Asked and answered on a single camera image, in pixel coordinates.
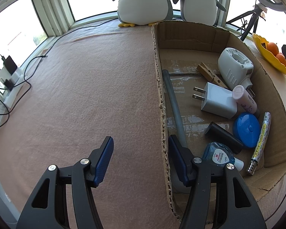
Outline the white usb charger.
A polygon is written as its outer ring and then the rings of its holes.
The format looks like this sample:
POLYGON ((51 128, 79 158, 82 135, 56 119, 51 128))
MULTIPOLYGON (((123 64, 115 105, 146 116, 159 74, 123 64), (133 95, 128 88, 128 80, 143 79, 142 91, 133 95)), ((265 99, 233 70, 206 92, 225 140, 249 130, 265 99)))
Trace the white usb charger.
POLYGON ((237 113, 237 103, 232 97, 232 91, 207 82, 204 88, 194 87, 192 97, 201 100, 200 109, 227 119, 237 113))

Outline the brown cardboard box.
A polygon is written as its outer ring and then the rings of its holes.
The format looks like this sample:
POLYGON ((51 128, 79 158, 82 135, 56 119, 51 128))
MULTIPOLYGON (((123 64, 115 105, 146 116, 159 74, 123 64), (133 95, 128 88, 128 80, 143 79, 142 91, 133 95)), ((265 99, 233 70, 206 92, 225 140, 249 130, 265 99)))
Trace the brown cardboard box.
POLYGON ((188 196, 178 194, 171 184, 168 136, 176 133, 176 126, 162 70, 167 70, 171 75, 187 146, 194 155, 200 156, 209 142, 204 134, 209 123, 215 122, 231 131, 233 120, 201 111, 201 102, 192 97, 193 88, 203 88, 207 81, 197 71, 197 66, 203 63, 219 74, 220 54, 226 48, 234 48, 253 63, 251 81, 255 102, 261 113, 270 112, 272 116, 261 163, 255 174, 245 176, 244 180, 257 200, 267 226, 273 227, 286 212, 286 75, 262 58, 253 43, 242 42, 222 28, 183 21, 163 21, 155 24, 151 30, 160 99, 167 199, 172 213, 178 219, 182 217, 188 196))

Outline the grey metal spoon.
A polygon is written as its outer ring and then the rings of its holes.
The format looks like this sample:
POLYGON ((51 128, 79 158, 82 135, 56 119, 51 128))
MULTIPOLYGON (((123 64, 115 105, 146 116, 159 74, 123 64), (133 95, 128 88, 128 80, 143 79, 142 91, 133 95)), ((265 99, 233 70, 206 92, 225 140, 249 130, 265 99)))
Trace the grey metal spoon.
POLYGON ((171 182, 176 193, 190 193, 190 186, 195 179, 192 168, 192 153, 187 147, 183 122, 174 93, 169 72, 162 70, 163 80, 166 86, 169 102, 176 124, 177 135, 171 135, 168 139, 168 156, 171 167, 171 182))

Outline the white travel adapter plug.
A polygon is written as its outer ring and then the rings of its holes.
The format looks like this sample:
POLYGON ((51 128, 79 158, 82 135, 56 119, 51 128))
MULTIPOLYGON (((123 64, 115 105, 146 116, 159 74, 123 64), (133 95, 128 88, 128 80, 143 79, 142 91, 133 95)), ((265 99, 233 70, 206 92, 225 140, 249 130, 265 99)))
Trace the white travel adapter plug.
POLYGON ((255 97, 251 82, 254 65, 241 51, 235 48, 225 48, 218 58, 218 68, 230 90, 237 85, 242 85, 253 98, 255 97))

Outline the black tripod stand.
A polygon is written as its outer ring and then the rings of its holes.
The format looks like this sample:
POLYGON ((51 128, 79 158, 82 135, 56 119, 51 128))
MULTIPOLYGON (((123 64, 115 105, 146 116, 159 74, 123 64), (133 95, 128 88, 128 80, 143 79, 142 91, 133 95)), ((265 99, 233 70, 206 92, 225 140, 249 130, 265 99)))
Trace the black tripod stand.
POLYGON ((253 28, 253 33, 256 32, 258 20, 259 18, 262 18, 261 14, 266 10, 267 10, 266 7, 261 3, 255 4, 253 10, 247 11, 241 15, 232 18, 231 20, 228 20, 226 24, 237 27, 238 28, 237 31, 241 33, 240 40, 244 41, 252 28, 253 28), (241 21, 242 25, 240 27, 234 25, 233 23, 236 21, 241 21))

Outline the patterned white lighter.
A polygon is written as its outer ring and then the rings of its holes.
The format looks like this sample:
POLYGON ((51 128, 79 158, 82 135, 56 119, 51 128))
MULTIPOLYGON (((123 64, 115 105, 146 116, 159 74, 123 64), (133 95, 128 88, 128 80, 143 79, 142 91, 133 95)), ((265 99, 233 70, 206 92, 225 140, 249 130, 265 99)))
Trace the patterned white lighter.
POLYGON ((271 113, 266 112, 264 114, 264 120, 262 122, 261 131, 260 131, 259 139, 257 141, 257 145, 251 157, 250 164, 246 170, 246 173, 248 175, 251 175, 251 176, 254 175, 255 170, 261 160, 262 154, 264 153, 264 149, 265 149, 267 139, 269 136, 269 132, 270 132, 271 120, 272 120, 271 113))

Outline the white power strip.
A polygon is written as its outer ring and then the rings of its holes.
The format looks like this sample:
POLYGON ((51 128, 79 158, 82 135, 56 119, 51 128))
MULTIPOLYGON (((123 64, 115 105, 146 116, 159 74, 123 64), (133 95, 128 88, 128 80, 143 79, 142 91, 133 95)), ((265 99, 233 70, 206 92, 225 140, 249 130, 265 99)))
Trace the white power strip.
POLYGON ((11 109, 15 98, 22 87, 21 82, 24 81, 23 72, 17 68, 12 74, 8 72, 6 67, 0 70, 0 82, 3 85, 4 104, 11 109))

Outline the blue clear small bottle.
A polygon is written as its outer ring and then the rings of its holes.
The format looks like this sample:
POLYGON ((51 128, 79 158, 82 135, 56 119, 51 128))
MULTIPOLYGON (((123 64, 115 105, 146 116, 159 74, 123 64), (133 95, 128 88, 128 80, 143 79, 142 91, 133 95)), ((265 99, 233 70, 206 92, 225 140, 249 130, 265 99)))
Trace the blue clear small bottle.
POLYGON ((206 146, 202 159, 215 166, 224 166, 231 163, 239 172, 244 167, 242 160, 235 158, 233 152, 227 146, 218 142, 211 142, 206 146))

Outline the wooden clothespin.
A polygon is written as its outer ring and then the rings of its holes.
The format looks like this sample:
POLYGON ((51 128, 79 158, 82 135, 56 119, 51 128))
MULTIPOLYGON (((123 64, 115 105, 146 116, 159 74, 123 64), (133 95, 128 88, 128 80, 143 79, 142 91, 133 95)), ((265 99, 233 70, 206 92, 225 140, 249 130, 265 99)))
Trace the wooden clothespin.
POLYGON ((210 83, 220 86, 222 88, 229 89, 224 82, 203 62, 201 62, 197 68, 198 72, 210 83))

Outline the pink lotion bottle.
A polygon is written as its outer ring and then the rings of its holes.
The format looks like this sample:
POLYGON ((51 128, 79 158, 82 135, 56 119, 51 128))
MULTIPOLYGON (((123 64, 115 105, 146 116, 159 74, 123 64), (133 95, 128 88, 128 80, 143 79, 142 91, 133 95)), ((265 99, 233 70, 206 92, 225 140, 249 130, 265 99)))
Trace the pink lotion bottle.
POLYGON ((253 114, 257 118, 259 117, 260 111, 257 103, 242 85, 234 87, 232 97, 246 112, 253 114))

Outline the blue round tape measure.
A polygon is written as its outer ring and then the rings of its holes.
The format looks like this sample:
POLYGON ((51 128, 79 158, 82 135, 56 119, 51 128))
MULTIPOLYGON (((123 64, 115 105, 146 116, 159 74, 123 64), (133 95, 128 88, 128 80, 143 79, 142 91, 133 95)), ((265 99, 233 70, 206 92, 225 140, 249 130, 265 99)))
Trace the blue round tape measure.
POLYGON ((234 121, 233 135, 243 143, 244 149, 255 148, 259 139, 261 126, 251 113, 243 112, 234 121))

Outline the small penguin plush toy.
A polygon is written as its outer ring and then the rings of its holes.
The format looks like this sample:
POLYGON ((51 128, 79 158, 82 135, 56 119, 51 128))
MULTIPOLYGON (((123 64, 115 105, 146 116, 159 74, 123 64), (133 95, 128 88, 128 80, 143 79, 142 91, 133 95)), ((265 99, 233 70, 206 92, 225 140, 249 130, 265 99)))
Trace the small penguin plush toy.
POLYGON ((218 0, 173 0, 174 4, 178 2, 180 2, 181 18, 187 22, 213 26, 217 10, 227 11, 218 0))

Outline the pink towel mat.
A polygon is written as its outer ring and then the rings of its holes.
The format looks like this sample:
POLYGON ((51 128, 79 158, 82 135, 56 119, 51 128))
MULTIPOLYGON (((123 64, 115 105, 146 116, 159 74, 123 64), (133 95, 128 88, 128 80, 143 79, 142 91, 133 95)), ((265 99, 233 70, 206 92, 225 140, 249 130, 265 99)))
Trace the pink towel mat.
POLYGON ((22 211, 44 171, 114 140, 92 193, 104 228, 178 228, 167 199, 155 50, 149 26, 84 28, 45 50, 0 128, 3 196, 22 211))

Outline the large penguin plush toy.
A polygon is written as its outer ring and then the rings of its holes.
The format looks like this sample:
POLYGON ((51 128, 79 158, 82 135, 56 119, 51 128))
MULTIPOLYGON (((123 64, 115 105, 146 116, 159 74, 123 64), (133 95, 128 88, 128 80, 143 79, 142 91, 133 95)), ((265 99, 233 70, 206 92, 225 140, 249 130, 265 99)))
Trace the large penguin plush toy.
POLYGON ((119 0, 119 27, 152 26, 173 18, 171 0, 119 0))

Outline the black cylinder tube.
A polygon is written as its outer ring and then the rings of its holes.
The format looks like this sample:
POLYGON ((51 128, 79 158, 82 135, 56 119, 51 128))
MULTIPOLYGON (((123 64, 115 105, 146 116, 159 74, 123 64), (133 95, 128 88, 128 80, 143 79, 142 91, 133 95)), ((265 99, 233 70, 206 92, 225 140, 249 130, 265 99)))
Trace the black cylinder tube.
POLYGON ((205 136, 227 146, 234 154, 239 154, 243 149, 243 143, 230 132, 218 124, 211 122, 205 130, 205 136))

